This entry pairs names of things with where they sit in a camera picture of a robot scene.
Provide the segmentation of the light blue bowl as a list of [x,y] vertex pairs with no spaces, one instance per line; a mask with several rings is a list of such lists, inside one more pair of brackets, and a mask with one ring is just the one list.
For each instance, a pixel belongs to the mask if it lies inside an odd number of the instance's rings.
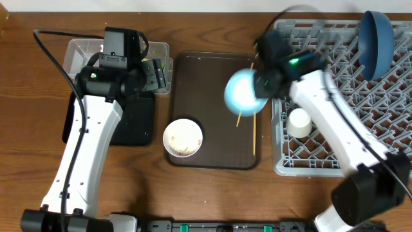
[[257,98],[254,91],[255,69],[242,69],[237,71],[229,79],[225,91],[224,101],[227,108],[234,114],[241,114],[243,117],[250,117],[260,112],[267,98]]

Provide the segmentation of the white cup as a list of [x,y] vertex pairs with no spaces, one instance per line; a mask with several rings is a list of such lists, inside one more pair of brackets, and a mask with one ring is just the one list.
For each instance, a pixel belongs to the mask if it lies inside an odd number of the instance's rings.
[[286,130],[291,137],[307,137],[312,131],[312,119],[304,109],[294,109],[287,118]]

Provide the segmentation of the dark blue plate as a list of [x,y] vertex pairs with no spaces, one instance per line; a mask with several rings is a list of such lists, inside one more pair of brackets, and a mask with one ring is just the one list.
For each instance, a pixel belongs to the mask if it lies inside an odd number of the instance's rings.
[[364,65],[362,76],[367,81],[381,78],[390,69],[395,37],[389,18],[376,11],[364,12],[359,27],[359,63]]

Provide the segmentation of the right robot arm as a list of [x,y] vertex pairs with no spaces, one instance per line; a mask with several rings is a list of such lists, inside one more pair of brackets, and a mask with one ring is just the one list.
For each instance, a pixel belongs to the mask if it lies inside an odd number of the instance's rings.
[[345,179],[331,192],[332,204],[316,216],[318,231],[355,231],[365,221],[411,196],[411,162],[393,154],[371,134],[333,83],[326,64],[306,50],[293,53],[278,31],[255,41],[264,70],[254,74],[258,98],[289,97],[309,114],[338,158]]

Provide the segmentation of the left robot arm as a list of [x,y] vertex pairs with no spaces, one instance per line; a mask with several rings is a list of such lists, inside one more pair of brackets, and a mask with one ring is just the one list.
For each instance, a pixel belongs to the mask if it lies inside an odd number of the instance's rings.
[[159,59],[147,57],[142,32],[107,27],[103,50],[93,54],[68,83],[72,105],[65,125],[66,147],[53,184],[38,210],[23,212],[23,231],[141,231],[130,213],[99,218],[98,189],[111,145],[151,142],[155,91],[165,88]]

